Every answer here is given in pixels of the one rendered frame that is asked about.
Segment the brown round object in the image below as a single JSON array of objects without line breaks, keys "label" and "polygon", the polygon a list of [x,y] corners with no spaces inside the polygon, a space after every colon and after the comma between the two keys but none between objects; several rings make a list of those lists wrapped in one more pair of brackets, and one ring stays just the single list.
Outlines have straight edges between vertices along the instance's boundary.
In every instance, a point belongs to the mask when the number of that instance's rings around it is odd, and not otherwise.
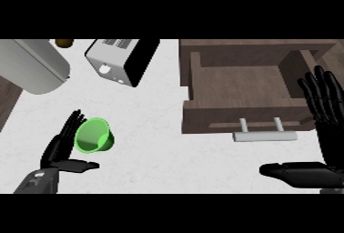
[{"label": "brown round object", "polygon": [[69,48],[72,47],[73,40],[72,39],[55,39],[54,44],[60,48]]}]

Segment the pale grey rounded appliance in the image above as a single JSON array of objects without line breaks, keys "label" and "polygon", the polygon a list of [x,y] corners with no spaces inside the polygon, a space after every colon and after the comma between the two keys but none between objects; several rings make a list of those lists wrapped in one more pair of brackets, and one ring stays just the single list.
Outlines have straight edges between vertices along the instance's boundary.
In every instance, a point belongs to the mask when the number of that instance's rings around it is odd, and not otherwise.
[{"label": "pale grey rounded appliance", "polygon": [[33,95],[63,85],[69,63],[48,39],[0,39],[0,76]]}]

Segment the brown wooden cabinet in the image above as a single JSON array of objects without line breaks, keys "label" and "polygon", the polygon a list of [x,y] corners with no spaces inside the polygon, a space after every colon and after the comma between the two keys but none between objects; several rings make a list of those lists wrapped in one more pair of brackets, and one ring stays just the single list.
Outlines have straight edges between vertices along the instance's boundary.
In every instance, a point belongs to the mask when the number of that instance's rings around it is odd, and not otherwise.
[{"label": "brown wooden cabinet", "polygon": [[179,86],[187,86],[193,52],[205,67],[275,66],[290,51],[306,50],[318,60],[336,43],[336,39],[179,39]]}]

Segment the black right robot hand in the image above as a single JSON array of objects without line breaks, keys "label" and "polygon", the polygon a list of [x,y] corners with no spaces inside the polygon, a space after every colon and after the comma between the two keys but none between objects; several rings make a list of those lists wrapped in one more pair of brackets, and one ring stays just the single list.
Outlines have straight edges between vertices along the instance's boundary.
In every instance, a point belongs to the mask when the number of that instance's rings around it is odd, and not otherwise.
[{"label": "black right robot hand", "polygon": [[344,191],[344,88],[320,66],[296,83],[312,115],[323,162],[264,164],[259,174],[296,188]]}]

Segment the green cup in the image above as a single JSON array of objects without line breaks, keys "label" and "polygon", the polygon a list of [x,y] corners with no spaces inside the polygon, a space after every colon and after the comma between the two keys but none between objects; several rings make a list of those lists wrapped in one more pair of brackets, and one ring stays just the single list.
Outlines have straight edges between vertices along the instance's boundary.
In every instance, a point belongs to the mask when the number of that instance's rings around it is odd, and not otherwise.
[{"label": "green cup", "polygon": [[79,126],[75,133],[75,147],[83,153],[106,151],[113,145],[113,136],[109,123],[104,119],[89,118]]}]

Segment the brown wooden drawer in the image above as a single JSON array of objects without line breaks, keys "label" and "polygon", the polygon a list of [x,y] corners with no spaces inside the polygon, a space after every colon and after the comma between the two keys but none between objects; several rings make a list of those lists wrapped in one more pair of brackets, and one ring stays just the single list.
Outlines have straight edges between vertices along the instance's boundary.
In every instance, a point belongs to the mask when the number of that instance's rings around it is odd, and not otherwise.
[{"label": "brown wooden drawer", "polygon": [[231,133],[240,131],[238,119],[249,131],[275,130],[274,118],[284,130],[314,129],[314,120],[302,98],[188,100],[182,105],[184,134]]},{"label": "brown wooden drawer", "polygon": [[308,50],[292,50],[275,61],[236,62],[228,55],[191,52],[188,99],[197,101],[292,99],[303,96],[296,79],[315,61]]}]

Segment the brown wooden drawer front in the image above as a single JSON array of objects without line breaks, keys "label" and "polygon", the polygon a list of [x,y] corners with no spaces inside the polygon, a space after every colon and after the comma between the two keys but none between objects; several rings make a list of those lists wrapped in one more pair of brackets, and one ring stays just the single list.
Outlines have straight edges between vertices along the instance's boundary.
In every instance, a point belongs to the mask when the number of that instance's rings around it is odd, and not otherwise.
[{"label": "brown wooden drawer front", "polygon": [[314,129],[314,120],[302,98],[188,100],[182,105],[184,134],[231,133],[240,131],[238,119],[249,131],[275,130],[274,118],[284,130]]}]

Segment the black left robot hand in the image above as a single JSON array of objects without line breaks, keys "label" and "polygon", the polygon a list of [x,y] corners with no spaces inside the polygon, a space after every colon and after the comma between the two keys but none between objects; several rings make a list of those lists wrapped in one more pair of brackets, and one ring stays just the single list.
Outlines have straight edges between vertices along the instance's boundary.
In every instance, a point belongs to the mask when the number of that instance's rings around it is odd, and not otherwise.
[{"label": "black left robot hand", "polygon": [[39,168],[55,168],[58,171],[72,173],[82,173],[98,168],[98,163],[69,158],[76,130],[83,122],[83,114],[81,110],[75,110],[67,117],[60,133],[51,138],[45,147]]}]

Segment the white and black toaster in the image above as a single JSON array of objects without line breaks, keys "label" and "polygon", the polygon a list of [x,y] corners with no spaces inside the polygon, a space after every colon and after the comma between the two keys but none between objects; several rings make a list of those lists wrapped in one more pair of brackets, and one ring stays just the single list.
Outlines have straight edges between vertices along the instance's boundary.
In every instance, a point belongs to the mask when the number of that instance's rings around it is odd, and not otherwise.
[{"label": "white and black toaster", "polygon": [[157,45],[157,39],[95,39],[83,57],[101,78],[135,87]]}]

